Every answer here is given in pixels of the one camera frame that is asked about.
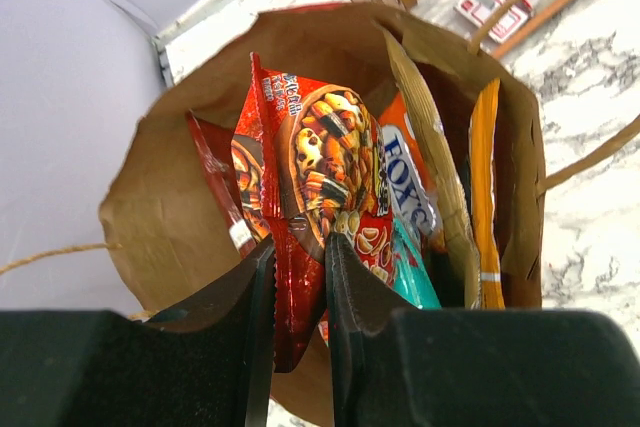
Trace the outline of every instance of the teal wrapper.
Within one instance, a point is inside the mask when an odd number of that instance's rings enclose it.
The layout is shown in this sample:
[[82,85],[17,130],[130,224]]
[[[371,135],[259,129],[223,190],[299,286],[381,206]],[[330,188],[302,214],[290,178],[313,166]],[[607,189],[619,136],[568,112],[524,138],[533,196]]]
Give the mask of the teal wrapper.
[[416,247],[417,233],[409,232],[410,228],[397,217],[393,220],[393,262],[397,275],[393,290],[419,309],[439,309],[440,301]]

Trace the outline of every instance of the orange snack bag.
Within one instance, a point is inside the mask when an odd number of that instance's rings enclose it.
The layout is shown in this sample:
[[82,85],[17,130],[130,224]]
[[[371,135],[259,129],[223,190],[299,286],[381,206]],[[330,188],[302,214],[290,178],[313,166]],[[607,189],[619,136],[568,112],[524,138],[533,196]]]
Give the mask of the orange snack bag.
[[500,281],[500,258],[493,236],[493,148],[500,79],[480,92],[469,127],[471,161],[471,212],[473,233],[480,253],[482,308],[504,309]]
[[446,252],[435,182],[420,154],[402,95],[398,94],[379,119],[384,137],[387,173],[400,215],[429,239],[429,246]]

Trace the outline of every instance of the chip bag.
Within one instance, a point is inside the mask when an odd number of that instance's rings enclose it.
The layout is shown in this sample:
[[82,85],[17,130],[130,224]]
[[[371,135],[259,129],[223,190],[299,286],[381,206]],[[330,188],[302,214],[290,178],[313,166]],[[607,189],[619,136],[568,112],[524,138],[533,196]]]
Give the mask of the chip bag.
[[419,309],[438,309],[441,307],[436,291],[431,284],[420,252],[420,231],[396,209],[393,219],[393,266],[396,279],[393,290]]
[[504,309],[500,274],[500,257],[493,234],[494,204],[494,135],[498,111],[500,79],[480,92],[469,127],[471,166],[471,219],[480,254],[483,309]]
[[232,154],[245,218],[275,241],[275,363],[287,372],[326,309],[330,232],[388,285],[395,278],[380,127],[351,89],[262,69],[252,54]]
[[391,193],[399,212],[428,239],[431,248],[445,252],[436,185],[420,154],[400,93],[380,116],[380,125]]

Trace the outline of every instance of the white marble surface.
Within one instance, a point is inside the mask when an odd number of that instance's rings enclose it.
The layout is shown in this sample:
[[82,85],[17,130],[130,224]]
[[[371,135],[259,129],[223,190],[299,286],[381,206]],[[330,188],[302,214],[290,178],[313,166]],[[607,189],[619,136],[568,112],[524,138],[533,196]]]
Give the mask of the white marble surface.
[[[261,10],[332,0],[230,0],[167,52],[176,80],[246,29]],[[452,30],[454,0],[415,12]],[[577,160],[640,111],[637,0],[576,0],[505,60],[541,103],[547,170]],[[586,308],[615,319],[640,351],[640,139],[547,195],[546,307]],[[270,426],[305,425],[272,406]]]

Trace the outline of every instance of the brown paper bag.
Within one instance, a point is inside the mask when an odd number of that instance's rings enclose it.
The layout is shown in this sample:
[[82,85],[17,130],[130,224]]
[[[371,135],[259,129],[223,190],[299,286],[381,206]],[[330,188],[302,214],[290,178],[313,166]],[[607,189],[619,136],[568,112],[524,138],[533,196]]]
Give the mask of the brown paper bag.
[[[401,47],[388,51],[380,26]],[[499,78],[495,234],[505,303],[541,305],[540,182],[545,163],[535,96],[495,59],[469,53],[467,43],[455,34],[384,5],[334,4],[261,14],[248,32],[168,91],[140,121],[122,170],[101,205],[100,220],[107,242],[122,246],[111,252],[113,262],[145,309],[180,301],[239,261],[204,180],[184,113],[194,110],[205,120],[233,128],[249,86],[252,51],[267,68],[349,86],[365,98],[380,86],[395,84],[399,63],[405,68],[405,77],[398,77],[401,88],[414,88],[421,74],[457,166],[468,153],[476,98]],[[419,80],[420,88],[426,88]],[[408,106],[414,126],[424,114],[419,104]],[[367,106],[380,114],[380,105]],[[274,376],[273,391],[294,413],[327,425],[331,384],[328,354],[317,350],[323,348],[312,343],[313,361],[303,359],[295,374]],[[324,395],[303,405],[296,396],[301,391]]]

